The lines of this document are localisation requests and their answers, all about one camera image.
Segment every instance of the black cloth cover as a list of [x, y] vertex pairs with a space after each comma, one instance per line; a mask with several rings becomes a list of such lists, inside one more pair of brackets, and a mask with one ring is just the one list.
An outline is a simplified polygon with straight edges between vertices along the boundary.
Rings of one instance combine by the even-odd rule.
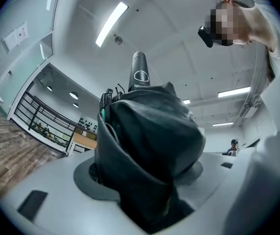
[[98, 116], [95, 162], [103, 185], [115, 189], [122, 210], [148, 233], [193, 210], [179, 200], [174, 178], [201, 156], [205, 138], [171, 83], [135, 86]]

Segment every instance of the wooden floor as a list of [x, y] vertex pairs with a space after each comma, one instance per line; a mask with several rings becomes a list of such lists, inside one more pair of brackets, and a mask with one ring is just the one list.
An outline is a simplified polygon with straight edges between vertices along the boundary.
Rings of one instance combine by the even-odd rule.
[[45, 163], [62, 154], [39, 143], [0, 114], [0, 197]]

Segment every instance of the black metal railing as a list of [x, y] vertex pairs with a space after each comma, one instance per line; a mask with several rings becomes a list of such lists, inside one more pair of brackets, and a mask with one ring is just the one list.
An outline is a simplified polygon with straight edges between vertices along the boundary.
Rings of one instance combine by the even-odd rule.
[[[28, 130], [32, 129], [66, 150], [74, 132], [82, 134], [85, 131], [87, 137], [96, 141], [96, 133], [59, 114], [27, 91], [19, 101], [14, 114], [28, 126]], [[79, 145], [76, 145], [74, 150], [81, 152], [78, 147]]]

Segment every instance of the white wall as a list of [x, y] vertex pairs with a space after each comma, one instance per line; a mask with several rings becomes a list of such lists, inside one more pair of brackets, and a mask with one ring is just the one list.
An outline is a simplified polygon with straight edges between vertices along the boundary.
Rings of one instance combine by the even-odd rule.
[[[0, 77], [24, 50], [53, 30], [55, 2], [52, 0], [49, 11], [47, 0], [16, 0], [0, 10]], [[8, 52], [3, 38], [23, 23], [27, 23], [29, 37]]]
[[204, 152], [226, 152], [231, 147], [231, 141], [238, 139], [238, 147], [244, 144], [244, 136], [241, 128], [221, 127], [217, 129], [205, 129], [206, 143]]
[[275, 125], [263, 102], [260, 104], [257, 112], [251, 118], [245, 120], [242, 128], [246, 145], [250, 145], [257, 139], [265, 138], [276, 132]]
[[9, 112], [12, 103], [27, 79], [33, 74], [37, 67], [44, 62], [40, 43], [43, 46], [44, 57], [46, 59], [50, 57], [52, 55], [52, 49], [42, 41], [37, 42], [22, 53], [20, 58], [11, 68], [12, 74], [6, 74], [0, 83], [0, 97], [4, 101], [4, 103], [1, 104], [1, 108], [4, 112]]

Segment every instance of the man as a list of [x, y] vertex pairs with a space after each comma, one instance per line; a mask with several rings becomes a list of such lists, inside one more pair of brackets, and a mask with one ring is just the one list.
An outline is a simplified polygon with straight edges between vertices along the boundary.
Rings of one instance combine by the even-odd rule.
[[236, 144], [238, 144], [238, 142], [233, 139], [232, 140], [232, 147], [230, 149], [228, 149], [227, 156], [233, 156], [233, 157], [236, 156], [237, 150], [238, 150], [238, 148], [236, 147]]

